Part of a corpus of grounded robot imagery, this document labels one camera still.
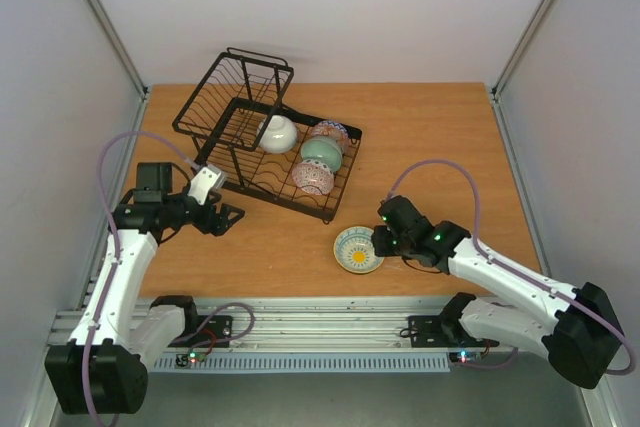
yellow center of plate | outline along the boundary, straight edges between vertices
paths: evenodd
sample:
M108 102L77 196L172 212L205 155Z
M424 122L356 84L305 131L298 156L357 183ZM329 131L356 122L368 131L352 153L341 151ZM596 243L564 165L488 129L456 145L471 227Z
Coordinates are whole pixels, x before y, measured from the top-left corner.
M352 258L354 262L358 262L360 264L364 262L364 259L366 259L367 256L364 255L364 252L354 252Z

metal frame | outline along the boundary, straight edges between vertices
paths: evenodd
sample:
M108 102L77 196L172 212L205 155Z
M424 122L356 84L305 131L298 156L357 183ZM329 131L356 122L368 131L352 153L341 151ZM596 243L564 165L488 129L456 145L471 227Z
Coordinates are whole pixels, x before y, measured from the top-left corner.
M120 36L116 31L115 27L111 23L109 16L107 15L106 10L104 9L102 2L100 0L86 0L87 4L91 8L93 15L95 15L98 24L102 28L105 36L109 40L109 43L113 47L116 55L122 62L123 67L129 74L129 78L133 83L136 90L140 93L142 97L147 93L147 87L144 85L138 70L136 69L131 57L129 56L127 49L125 48L122 40L120 40Z
M509 57L507 65L505 65L502 73L500 74L500 77L498 77L498 81L496 82L495 87L493 88L493 92L498 94L498 96L504 91L507 82L509 82L509 79L513 75L513 72L520 62L520 59L525 54L527 48L531 44L531 41L535 37L545 18L549 14L549 11L551 10L551 7L553 7L555 1L556 0L540 0L540 3L536 7L531 20L527 24L527 27L524 29L522 36L520 36L520 39L518 40L518 43L516 44L511 57Z
M507 120L500 104L500 94L555 1L540 1L496 85L489 92L496 123L503 138L514 182L531 231L533 244L543 272L546 274L549 274L547 258L540 241L533 207L519 168ZM145 95L147 88L142 82L100 0L87 0L87 2L129 74L135 88L141 95ZM148 96L141 103L133 128L139 128L147 100ZM124 185L135 143L135 138L131 138L128 141L125 152L120 159L120 175L114 179L110 189L112 202L116 201ZM106 244L105 240L106 231L105 229L100 229L93 243L94 254L91 262L91 272L94 277L87 281L87 294L93 289L96 280L95 275L100 265L100 257ZM86 300L87 296L85 295L80 300L78 307L83 307ZM201 312L206 313L211 311L216 304L219 305L228 300L231 299L196 299L196 302ZM252 357L255 358L259 358L261 355L266 358L285 352L298 352L300 354L333 352L345 355L366 352L374 355L399 355L401 357L415 355L416 351L411 349L408 339L402 339L397 335L398 329L406 325L406 318L409 315L433 315L439 312L448 300L449 297L245 299L246 302L257 308L260 322L256 324L252 334L244 338L233 349L228 349L226 354L234 355L234 352L239 354L252 352ZM148 311L150 302L150 299L140 299L136 305L132 327L135 328L141 322L142 316L146 315ZM60 312L54 322L49 343L66 341L70 329L73 329L77 324L78 317L78 311ZM238 330L242 330L248 324L248 317L244 314L234 312L234 318L237 319L235 327ZM166 358L164 358L161 365L157 366L160 371L167 371L166 369L171 367L170 357L175 355L175 349L173 351L172 349L168 350L167 355L169 357L165 356ZM446 352L446 349L428 350L427 355L445 355ZM225 355L225 352L220 352L219 354L217 352L217 355ZM38 372L34 393L31 409L27 412L21 425L24 427L49 426L54 417L57 402L43 367ZM609 425L612 427L622 425L606 379L603 379L594 391L583 390L582 396L587 414L593 425Z

bowl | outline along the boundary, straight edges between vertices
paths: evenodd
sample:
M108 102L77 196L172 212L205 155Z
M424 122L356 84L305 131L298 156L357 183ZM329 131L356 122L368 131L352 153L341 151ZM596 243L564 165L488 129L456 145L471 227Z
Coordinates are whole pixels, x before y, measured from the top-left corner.
M353 274L373 272L384 260L376 257L369 227L349 227L340 232L333 243L333 255L343 269Z
M263 125L264 120L260 122L257 133L260 133ZM283 154L293 149L296 142L298 142L298 129L295 124L282 115L274 115L259 145L270 154Z
M327 164L331 172L337 172L342 167L342 150L331 137L311 137L300 149L304 160L317 159Z
M333 189L333 175L318 159L303 160L291 171L295 184L307 194L327 195Z
M343 154L349 148L349 134L347 129L344 125L332 120L323 120L316 124L316 126L309 132L309 135L331 137L338 143Z

black cable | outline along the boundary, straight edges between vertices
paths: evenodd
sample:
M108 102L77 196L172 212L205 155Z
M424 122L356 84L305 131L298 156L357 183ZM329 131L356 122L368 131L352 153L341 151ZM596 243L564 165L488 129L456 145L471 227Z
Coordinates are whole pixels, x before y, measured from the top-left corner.
M171 239L173 239L176 235L178 235L178 232L180 232L180 229L173 231L173 233L169 234L167 237L165 237L164 239L161 239L160 242L158 242L158 245L162 245L164 243L169 242Z
M183 191L186 190L188 192L189 189L191 188L191 177L189 177L189 175L184 171L184 169L180 167L178 164L171 162L171 166L174 169L176 169L178 172L180 172L182 176L185 178L185 180L187 181L187 185L182 190Z
M424 269L419 269L418 267L415 267L413 265L411 265L409 262L407 262L407 259L403 258L402 261L404 262L404 264L407 267L411 267L413 270L417 270L418 272L424 272L425 274L441 274L442 271L441 270L424 270Z

white bowl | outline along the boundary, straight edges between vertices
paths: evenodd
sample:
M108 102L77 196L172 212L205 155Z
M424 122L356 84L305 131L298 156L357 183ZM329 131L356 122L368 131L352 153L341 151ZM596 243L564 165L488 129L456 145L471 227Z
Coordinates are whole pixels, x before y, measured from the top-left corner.
M257 133L260 133L264 120L260 122ZM260 139L260 147L270 154L283 154L298 142L298 129L295 124L282 115L274 115L269 121L267 130Z

